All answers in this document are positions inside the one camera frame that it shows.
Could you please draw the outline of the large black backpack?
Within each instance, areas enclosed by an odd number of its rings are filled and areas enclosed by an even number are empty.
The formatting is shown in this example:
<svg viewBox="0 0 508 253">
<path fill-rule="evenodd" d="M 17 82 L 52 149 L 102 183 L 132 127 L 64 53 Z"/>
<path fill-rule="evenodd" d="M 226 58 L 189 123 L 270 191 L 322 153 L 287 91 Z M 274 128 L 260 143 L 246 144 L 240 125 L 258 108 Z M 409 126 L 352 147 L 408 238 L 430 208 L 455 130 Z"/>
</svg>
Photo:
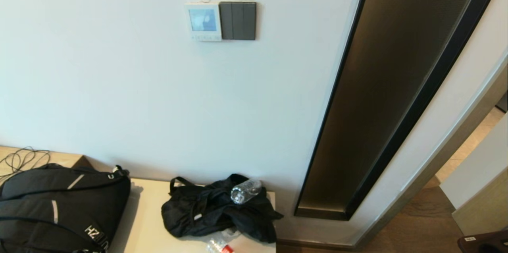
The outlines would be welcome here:
<svg viewBox="0 0 508 253">
<path fill-rule="evenodd" d="M 16 174 L 0 186 L 0 253 L 108 253 L 130 193 L 121 166 Z"/>
</svg>

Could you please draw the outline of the small crumpled black bag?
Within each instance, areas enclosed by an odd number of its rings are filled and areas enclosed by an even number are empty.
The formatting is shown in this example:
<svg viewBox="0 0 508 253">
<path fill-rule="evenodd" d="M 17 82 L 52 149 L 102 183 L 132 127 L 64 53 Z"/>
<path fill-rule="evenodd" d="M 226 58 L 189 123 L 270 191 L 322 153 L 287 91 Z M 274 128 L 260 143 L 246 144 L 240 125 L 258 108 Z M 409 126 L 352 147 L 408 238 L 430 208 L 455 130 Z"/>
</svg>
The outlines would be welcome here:
<svg viewBox="0 0 508 253">
<path fill-rule="evenodd" d="M 197 185 L 183 177 L 170 181 L 170 199 L 161 207 L 165 229 L 176 238 L 202 237 L 236 228 L 263 243 L 274 243 L 277 233 L 274 221 L 283 218 L 262 186 L 258 194 L 237 204 L 232 190 L 247 177 L 231 174 L 208 185 Z"/>
</svg>

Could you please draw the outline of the white wall thermostat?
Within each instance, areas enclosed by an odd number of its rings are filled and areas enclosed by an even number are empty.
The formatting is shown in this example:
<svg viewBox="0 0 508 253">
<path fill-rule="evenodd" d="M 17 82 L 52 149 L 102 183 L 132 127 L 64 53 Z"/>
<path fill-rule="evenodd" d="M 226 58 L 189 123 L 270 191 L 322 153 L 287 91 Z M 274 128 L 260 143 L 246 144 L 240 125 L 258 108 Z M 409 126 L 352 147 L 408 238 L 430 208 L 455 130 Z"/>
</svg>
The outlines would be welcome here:
<svg viewBox="0 0 508 253">
<path fill-rule="evenodd" d="M 192 40 L 218 42 L 223 39 L 219 2 L 185 3 L 184 8 Z"/>
</svg>

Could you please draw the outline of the grey wall switch panel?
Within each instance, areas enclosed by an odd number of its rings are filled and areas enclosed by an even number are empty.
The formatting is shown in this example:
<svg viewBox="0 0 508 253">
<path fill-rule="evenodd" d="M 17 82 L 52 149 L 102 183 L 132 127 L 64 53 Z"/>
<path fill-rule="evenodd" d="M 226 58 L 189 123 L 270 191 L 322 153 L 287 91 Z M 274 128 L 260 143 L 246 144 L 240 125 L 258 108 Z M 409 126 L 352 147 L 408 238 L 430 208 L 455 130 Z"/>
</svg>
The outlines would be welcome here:
<svg viewBox="0 0 508 253">
<path fill-rule="evenodd" d="M 223 40 L 256 40 L 256 2 L 221 1 L 218 7 Z"/>
</svg>

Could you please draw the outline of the grey door frame trim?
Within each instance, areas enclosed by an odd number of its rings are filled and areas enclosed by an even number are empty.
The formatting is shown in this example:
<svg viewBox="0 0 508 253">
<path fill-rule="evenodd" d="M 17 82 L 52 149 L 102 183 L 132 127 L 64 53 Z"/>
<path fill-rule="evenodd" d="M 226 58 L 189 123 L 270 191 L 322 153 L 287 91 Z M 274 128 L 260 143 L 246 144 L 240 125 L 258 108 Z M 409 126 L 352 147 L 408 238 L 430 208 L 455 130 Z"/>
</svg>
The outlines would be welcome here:
<svg viewBox="0 0 508 253">
<path fill-rule="evenodd" d="M 483 119 L 490 113 L 501 97 L 508 91 L 508 48 L 491 77 L 486 81 L 477 97 L 470 103 L 461 119 L 433 152 L 420 170 L 408 181 L 399 195 L 379 215 L 375 222 L 358 239 L 352 248 L 360 252 L 373 238 L 423 189 L 452 155 L 468 139 Z"/>
</svg>

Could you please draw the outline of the dark brown object white label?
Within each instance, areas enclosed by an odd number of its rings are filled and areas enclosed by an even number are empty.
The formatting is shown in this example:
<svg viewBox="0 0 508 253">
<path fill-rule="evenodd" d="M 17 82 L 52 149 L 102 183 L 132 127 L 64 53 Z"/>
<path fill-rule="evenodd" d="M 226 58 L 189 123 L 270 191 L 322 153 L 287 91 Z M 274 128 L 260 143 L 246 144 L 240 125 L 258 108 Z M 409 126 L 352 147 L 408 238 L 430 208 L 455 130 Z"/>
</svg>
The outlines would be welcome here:
<svg viewBox="0 0 508 253">
<path fill-rule="evenodd" d="M 508 253 L 508 230 L 464 236 L 457 244 L 462 253 Z"/>
</svg>

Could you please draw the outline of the dark bronze recessed wall panel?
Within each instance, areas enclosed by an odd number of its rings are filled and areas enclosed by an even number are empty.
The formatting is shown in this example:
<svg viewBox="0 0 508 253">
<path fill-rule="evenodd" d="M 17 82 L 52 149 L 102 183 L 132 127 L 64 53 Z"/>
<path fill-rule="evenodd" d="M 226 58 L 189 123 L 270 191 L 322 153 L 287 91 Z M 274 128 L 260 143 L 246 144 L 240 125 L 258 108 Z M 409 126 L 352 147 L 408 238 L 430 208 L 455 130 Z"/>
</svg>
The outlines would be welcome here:
<svg viewBox="0 0 508 253">
<path fill-rule="evenodd" d="M 490 1 L 359 0 L 295 216 L 353 217 Z"/>
</svg>

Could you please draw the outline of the white door with wooden edge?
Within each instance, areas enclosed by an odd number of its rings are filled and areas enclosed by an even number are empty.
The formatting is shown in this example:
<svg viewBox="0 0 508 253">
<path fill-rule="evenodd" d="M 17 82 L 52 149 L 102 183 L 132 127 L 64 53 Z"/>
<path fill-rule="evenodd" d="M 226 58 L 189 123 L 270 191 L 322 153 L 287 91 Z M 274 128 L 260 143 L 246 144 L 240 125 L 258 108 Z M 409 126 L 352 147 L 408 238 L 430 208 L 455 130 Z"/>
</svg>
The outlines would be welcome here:
<svg viewBox="0 0 508 253">
<path fill-rule="evenodd" d="M 508 113 L 440 187 L 463 235 L 508 228 Z"/>
</svg>

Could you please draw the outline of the red label plastic bottle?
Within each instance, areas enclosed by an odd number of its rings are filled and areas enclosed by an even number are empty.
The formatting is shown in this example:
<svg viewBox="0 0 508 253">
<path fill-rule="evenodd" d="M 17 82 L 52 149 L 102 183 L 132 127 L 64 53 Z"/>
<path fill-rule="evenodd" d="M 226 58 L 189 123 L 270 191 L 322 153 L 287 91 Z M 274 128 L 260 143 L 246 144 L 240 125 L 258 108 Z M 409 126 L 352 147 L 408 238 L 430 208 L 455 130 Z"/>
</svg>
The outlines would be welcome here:
<svg viewBox="0 0 508 253">
<path fill-rule="evenodd" d="M 211 238 L 206 250 L 207 253 L 235 253 L 234 249 L 222 238 Z"/>
</svg>

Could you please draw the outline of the clear plastic water bottle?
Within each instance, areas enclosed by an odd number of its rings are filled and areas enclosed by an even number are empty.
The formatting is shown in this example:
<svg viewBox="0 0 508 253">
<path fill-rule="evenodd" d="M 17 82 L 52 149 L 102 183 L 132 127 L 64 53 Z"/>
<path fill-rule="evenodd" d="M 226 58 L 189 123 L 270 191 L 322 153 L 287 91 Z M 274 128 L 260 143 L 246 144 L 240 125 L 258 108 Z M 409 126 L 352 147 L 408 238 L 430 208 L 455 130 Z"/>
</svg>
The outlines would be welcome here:
<svg viewBox="0 0 508 253">
<path fill-rule="evenodd" d="M 246 180 L 232 188 L 230 198 L 235 204 L 244 204 L 256 197 L 261 192 L 262 187 L 262 182 L 260 180 Z"/>
</svg>

